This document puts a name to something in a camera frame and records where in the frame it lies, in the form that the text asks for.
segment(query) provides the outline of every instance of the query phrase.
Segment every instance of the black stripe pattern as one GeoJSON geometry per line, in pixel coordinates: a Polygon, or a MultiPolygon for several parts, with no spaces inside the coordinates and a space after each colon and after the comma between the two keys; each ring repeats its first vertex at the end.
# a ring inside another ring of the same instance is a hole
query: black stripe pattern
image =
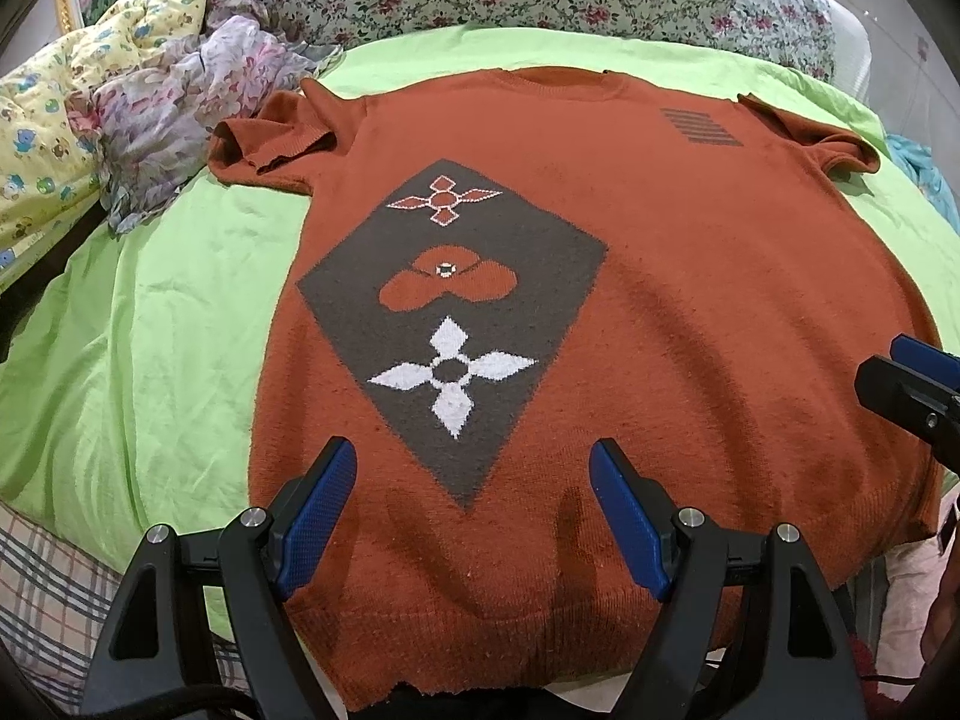
{"type": "Polygon", "coordinates": [[[707,146],[743,146],[720,124],[714,122],[709,114],[700,111],[682,111],[677,108],[661,108],[661,113],[670,124],[680,130],[690,143],[704,143],[707,146]]]}

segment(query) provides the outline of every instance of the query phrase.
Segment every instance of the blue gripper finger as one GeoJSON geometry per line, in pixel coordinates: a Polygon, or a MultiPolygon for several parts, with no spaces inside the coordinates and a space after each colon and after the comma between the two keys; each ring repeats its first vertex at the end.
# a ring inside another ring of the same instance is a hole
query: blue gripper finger
{"type": "Polygon", "coordinates": [[[333,437],[275,512],[269,550],[277,570],[274,589],[281,600],[313,577],[356,479],[353,445],[333,437]]]}
{"type": "Polygon", "coordinates": [[[613,439],[590,450],[590,485],[632,579],[664,601],[676,573],[676,506],[666,490],[637,474],[613,439]]]}
{"type": "Polygon", "coordinates": [[[960,391],[960,358],[923,341],[899,335],[890,344],[890,359],[953,391],[960,391]]]}

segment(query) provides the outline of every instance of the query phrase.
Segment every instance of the green bed sheet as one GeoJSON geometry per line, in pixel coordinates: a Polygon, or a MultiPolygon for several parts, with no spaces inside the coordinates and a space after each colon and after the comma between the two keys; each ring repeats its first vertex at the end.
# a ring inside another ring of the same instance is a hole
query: green bed sheet
{"type": "MultiPolygon", "coordinates": [[[[851,127],[886,153],[877,117],[852,98],[696,47],[447,28],[351,50],[323,82],[356,97],[536,65],[625,71],[713,97],[752,92],[851,127]]],[[[944,346],[960,352],[960,237],[887,158],[840,188],[923,291],[944,346]]],[[[120,240],[94,233],[0,367],[0,498],[117,569],[152,524],[186,533],[243,509],[254,389],[307,202],[225,187],[204,171],[157,220],[120,240]]],[[[222,597],[209,607],[229,635],[222,597]]]]}

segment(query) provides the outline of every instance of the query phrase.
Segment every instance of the black circle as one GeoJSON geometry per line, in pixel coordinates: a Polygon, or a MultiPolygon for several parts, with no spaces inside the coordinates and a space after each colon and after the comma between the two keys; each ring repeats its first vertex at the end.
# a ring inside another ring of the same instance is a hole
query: black circle
{"type": "Polygon", "coordinates": [[[444,360],[433,370],[433,377],[443,384],[459,382],[467,374],[467,365],[459,360],[444,360]]]}

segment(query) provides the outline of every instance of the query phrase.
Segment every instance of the white flower motif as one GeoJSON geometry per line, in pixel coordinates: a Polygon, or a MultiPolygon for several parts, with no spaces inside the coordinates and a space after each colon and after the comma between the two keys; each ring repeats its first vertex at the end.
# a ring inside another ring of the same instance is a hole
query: white flower motif
{"type": "Polygon", "coordinates": [[[520,357],[501,351],[487,352],[472,360],[461,352],[467,338],[469,338],[467,333],[464,333],[453,319],[447,317],[430,337],[430,346],[437,351],[437,356],[430,361],[429,365],[400,362],[374,376],[370,380],[371,384],[388,386],[402,392],[411,391],[424,384],[438,389],[439,394],[431,410],[450,435],[457,439],[473,410],[474,403],[467,394],[467,385],[474,376],[492,382],[501,382],[536,362],[529,357],[520,357]],[[464,373],[456,381],[443,381],[437,376],[437,368],[443,362],[450,361],[460,362],[464,367],[464,373]]]}

